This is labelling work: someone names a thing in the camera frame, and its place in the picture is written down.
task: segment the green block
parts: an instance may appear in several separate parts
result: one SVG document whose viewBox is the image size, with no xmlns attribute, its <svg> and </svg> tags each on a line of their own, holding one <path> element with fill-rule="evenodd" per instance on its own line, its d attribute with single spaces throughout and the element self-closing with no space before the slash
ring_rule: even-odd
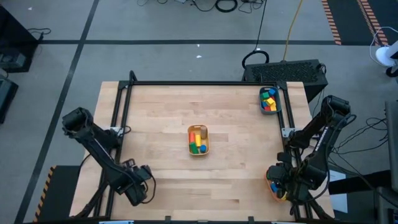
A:
<svg viewBox="0 0 398 224">
<path fill-rule="evenodd" d="M 261 94 L 261 99 L 262 99 L 262 100 L 266 100 L 266 99 L 268 99 L 268 98 L 269 98 L 268 92 L 267 92 L 267 93 L 262 93 L 262 94 Z"/>
<path fill-rule="evenodd" d="M 193 154 L 198 154 L 198 153 L 199 153 L 196 143 L 191 142 L 191 143 L 189 144 L 189 148 L 191 149 L 191 152 L 192 152 Z"/>
</svg>

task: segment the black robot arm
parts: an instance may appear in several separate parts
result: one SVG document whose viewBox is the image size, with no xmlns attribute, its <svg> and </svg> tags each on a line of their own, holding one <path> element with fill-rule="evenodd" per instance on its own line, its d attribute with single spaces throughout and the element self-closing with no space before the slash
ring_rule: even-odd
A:
<svg viewBox="0 0 398 224">
<path fill-rule="evenodd" d="M 301 131 L 292 131 L 285 139 L 287 149 L 306 149 L 312 136 L 322 130 L 317 145 L 298 167 L 293 167 L 288 153 L 280 152 L 276 166 L 267 171 L 268 179 L 279 187 L 277 196 L 286 196 L 295 204 L 312 200 L 309 190 L 316 190 L 328 175 L 328 158 L 343 127 L 349 123 L 351 110 L 348 101 L 327 96 L 320 112 Z"/>
<path fill-rule="evenodd" d="M 65 134 L 82 144 L 93 156 L 104 169 L 106 181 L 114 191 L 120 195 L 125 194 L 133 206 L 147 198 L 144 181 L 152 177 L 149 166 L 138 167 L 134 159 L 117 164 L 109 155 L 112 149 L 120 147 L 116 131 L 102 130 L 84 108 L 77 108 L 62 119 Z"/>
</svg>

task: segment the wooden tabletop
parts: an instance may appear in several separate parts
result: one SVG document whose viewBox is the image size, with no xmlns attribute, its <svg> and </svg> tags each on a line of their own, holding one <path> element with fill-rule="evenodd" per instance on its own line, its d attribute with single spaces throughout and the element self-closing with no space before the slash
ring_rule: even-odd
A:
<svg viewBox="0 0 398 224">
<path fill-rule="evenodd" d="M 99 93 L 95 123 L 104 129 L 111 122 L 117 86 L 117 82 L 103 82 Z M 260 112 L 259 89 L 133 86 L 127 118 L 132 131 L 125 135 L 121 161 L 134 158 L 139 165 L 149 164 L 157 189 L 151 203 L 136 207 L 125 195 L 115 194 L 112 219 L 164 220 L 170 215 L 172 220 L 245 221 L 248 216 L 256 221 L 294 220 L 289 215 L 290 202 L 276 202 L 264 180 L 283 147 L 277 115 Z M 288 83 L 288 90 L 295 125 L 303 128 L 311 120 L 303 84 Z M 280 98 L 288 126 L 281 91 Z M 188 153 L 187 128 L 196 124 L 206 125 L 210 134 L 210 152 L 203 157 Z M 70 215 L 77 214 L 89 201 L 100 173 L 101 167 L 89 158 L 81 169 Z M 148 185 L 150 198 L 152 180 Z M 328 192 L 317 201 L 334 216 Z"/>
</svg>

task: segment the yellow block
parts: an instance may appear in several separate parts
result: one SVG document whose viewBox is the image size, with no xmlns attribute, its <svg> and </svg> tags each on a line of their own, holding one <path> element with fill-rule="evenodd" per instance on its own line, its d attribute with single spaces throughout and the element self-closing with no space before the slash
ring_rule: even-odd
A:
<svg viewBox="0 0 398 224">
<path fill-rule="evenodd" d="M 197 144 L 197 147 L 201 146 L 200 134 L 195 135 L 195 142 Z"/>
<path fill-rule="evenodd" d="M 276 111 L 276 103 L 270 105 L 271 111 Z"/>
<path fill-rule="evenodd" d="M 275 104 L 275 100 L 273 100 L 272 98 L 268 98 L 268 99 L 266 99 L 266 103 L 268 106 L 271 106 L 271 105 Z"/>
</svg>

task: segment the white cable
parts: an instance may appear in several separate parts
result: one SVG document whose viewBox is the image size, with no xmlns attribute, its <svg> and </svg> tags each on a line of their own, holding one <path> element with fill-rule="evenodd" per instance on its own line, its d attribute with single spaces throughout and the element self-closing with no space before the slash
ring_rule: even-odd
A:
<svg viewBox="0 0 398 224">
<path fill-rule="evenodd" d="M 381 65 L 381 66 L 383 66 L 383 67 L 384 67 L 384 65 L 382 65 L 380 62 L 378 62 L 377 60 L 375 60 L 375 59 L 372 57 L 372 52 L 371 52 L 371 50 L 372 50 L 372 45 L 373 45 L 373 43 L 374 43 L 374 40 L 376 39 L 377 34 L 379 33 L 379 31 L 380 31 L 381 29 L 385 29 L 385 28 L 388 28 L 388 29 L 390 29 L 390 30 L 392 30 L 392 31 L 394 31 L 394 32 L 396 32 L 396 33 L 398 33 L 398 31 L 396 31 L 396 30 L 395 30 L 394 28 L 392 28 L 392 27 L 380 27 L 380 28 L 377 30 L 377 32 L 373 35 L 372 43 L 371 43 L 371 45 L 369 46 L 369 56 L 370 56 L 370 58 L 371 58 L 374 62 L 378 63 L 379 65 Z"/>
</svg>

